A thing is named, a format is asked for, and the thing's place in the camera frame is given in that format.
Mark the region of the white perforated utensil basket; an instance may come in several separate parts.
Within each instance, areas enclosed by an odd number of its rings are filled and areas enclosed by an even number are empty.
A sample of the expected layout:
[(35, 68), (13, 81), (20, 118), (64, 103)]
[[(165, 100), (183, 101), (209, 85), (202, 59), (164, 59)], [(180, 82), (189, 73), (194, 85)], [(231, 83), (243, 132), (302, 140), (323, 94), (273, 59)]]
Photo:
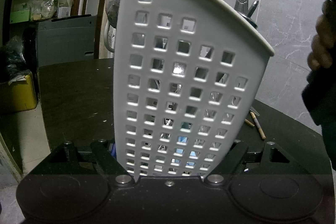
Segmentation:
[[(118, 162), (134, 178), (206, 177), (233, 145), (273, 55), (222, 0), (120, 0), (113, 72)], [(170, 164), (182, 122), (206, 141), (196, 169)]]

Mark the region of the grey cabinet box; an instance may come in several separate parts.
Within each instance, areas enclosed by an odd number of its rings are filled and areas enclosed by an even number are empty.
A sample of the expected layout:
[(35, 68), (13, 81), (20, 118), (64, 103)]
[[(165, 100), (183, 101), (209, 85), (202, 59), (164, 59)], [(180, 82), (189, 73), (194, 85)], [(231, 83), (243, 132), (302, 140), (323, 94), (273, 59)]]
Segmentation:
[(96, 21), (96, 16), (80, 15), (38, 23), (38, 66), (93, 59)]

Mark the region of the wooden chopstick patterned tip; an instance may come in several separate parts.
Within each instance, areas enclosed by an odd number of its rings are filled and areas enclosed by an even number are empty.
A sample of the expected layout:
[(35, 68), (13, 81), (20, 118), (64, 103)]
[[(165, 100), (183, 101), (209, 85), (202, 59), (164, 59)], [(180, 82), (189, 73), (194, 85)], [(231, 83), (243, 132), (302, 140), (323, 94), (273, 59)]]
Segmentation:
[(263, 129), (262, 129), (262, 127), (261, 127), (261, 125), (260, 125), (260, 123), (259, 123), (259, 121), (258, 121), (258, 119), (257, 119), (257, 117), (255, 115), (255, 113), (253, 111), (250, 111), (250, 115), (251, 115), (251, 117), (253, 119), (253, 122), (254, 122), (255, 126), (257, 127), (257, 129), (259, 131), (261, 139), (265, 140), (266, 139), (266, 135), (264, 134)]

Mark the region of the green box on shelf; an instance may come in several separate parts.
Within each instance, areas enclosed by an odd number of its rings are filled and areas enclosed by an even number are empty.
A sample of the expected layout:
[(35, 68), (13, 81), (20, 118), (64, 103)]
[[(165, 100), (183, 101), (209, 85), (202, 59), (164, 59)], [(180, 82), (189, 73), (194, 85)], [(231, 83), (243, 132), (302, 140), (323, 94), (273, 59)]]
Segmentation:
[(30, 10), (14, 11), (10, 13), (10, 24), (28, 22), (30, 20)]

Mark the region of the yellow bin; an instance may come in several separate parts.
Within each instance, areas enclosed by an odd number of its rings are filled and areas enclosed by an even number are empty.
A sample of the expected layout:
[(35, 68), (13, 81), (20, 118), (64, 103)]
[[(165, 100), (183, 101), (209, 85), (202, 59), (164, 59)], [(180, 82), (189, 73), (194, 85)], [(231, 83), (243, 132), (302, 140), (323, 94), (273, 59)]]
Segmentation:
[(19, 73), (8, 82), (8, 85), (11, 103), (17, 112), (36, 108), (38, 100), (31, 71)]

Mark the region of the grey handled peeler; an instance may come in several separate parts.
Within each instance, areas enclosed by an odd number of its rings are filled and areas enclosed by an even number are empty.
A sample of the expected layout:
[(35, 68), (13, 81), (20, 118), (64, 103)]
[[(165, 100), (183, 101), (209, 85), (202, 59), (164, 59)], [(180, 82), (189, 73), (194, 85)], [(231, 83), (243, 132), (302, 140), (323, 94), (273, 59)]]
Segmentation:
[(254, 12), (256, 11), (257, 7), (259, 5), (259, 1), (256, 0), (254, 1), (254, 3), (252, 3), (252, 5), (250, 6), (250, 8), (248, 9), (248, 12), (246, 14), (246, 19), (247, 21), (250, 23), (250, 25), (252, 27), (254, 27), (255, 29), (257, 29), (257, 24), (256, 22), (252, 19), (252, 15), (254, 14)]

